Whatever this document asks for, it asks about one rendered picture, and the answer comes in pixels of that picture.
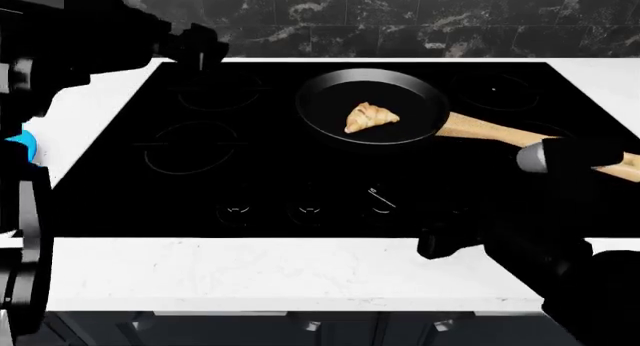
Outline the golden croissant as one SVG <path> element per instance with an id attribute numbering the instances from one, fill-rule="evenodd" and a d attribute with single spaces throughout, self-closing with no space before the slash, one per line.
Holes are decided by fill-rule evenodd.
<path id="1" fill-rule="evenodd" d="M 399 120 L 400 117 L 388 109 L 364 102 L 357 105 L 347 116 L 344 132 L 351 134 L 374 126 L 397 123 Z"/>

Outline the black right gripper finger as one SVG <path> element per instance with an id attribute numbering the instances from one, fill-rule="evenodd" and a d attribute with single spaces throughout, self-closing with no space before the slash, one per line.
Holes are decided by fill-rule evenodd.
<path id="1" fill-rule="evenodd" d="M 478 230 L 483 226 L 483 211 L 474 207 L 457 210 L 456 223 L 460 228 Z"/>
<path id="2" fill-rule="evenodd" d="M 448 224 L 448 210 L 447 209 L 429 209 L 424 213 L 424 228 L 425 229 L 441 229 L 445 228 Z"/>

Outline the dark lower cabinet front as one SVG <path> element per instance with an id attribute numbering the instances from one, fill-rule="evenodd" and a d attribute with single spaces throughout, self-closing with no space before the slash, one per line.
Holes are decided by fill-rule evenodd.
<path id="1" fill-rule="evenodd" d="M 136 312 L 47 312 L 15 346 L 583 346 L 541 313 L 154 312 L 136 331 Z M 432 323 L 453 317 L 438 333 Z M 321 321 L 308 332 L 299 318 Z"/>

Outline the black stove knob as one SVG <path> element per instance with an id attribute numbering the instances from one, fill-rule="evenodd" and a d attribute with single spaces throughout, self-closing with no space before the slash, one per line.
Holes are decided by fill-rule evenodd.
<path id="1" fill-rule="evenodd" d="M 398 205 L 385 189 L 380 186 L 368 186 L 362 198 L 362 216 L 371 224 L 387 225 L 397 219 Z"/>
<path id="2" fill-rule="evenodd" d="M 320 226 L 327 215 L 327 207 L 319 201 L 292 201 L 287 204 L 287 213 L 298 225 Z"/>
<path id="3" fill-rule="evenodd" d="M 251 219 L 251 205 L 245 201 L 228 201 L 216 206 L 220 222 L 229 227 L 244 227 Z"/>

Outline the black glass cooktop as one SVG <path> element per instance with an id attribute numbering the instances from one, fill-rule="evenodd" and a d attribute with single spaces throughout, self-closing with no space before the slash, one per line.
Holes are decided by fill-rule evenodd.
<path id="1" fill-rule="evenodd" d="M 454 222 L 463 208 L 506 211 L 550 192 L 543 174 L 414 177 L 338 165 L 345 151 L 311 131 L 296 96 L 306 81 L 351 68 L 329 61 L 222 63 L 213 72 L 183 75 L 175 63 L 163 63 L 54 187 L 54 235 L 419 237 L 426 210 L 447 209 L 448 222 Z M 488 69 L 532 72 L 545 89 L 558 83 L 575 87 L 541 62 L 396 62 L 376 68 L 427 78 Z M 640 138 L 620 126 L 624 150 L 639 153 Z M 640 237 L 640 184 L 591 178 L 596 209 L 579 234 Z M 398 202 L 394 222 L 364 219 L 368 186 L 380 186 Z M 246 226 L 220 222 L 216 206 L 228 201 L 251 205 Z M 292 201 L 319 201 L 327 207 L 324 222 L 293 222 L 287 213 Z"/>

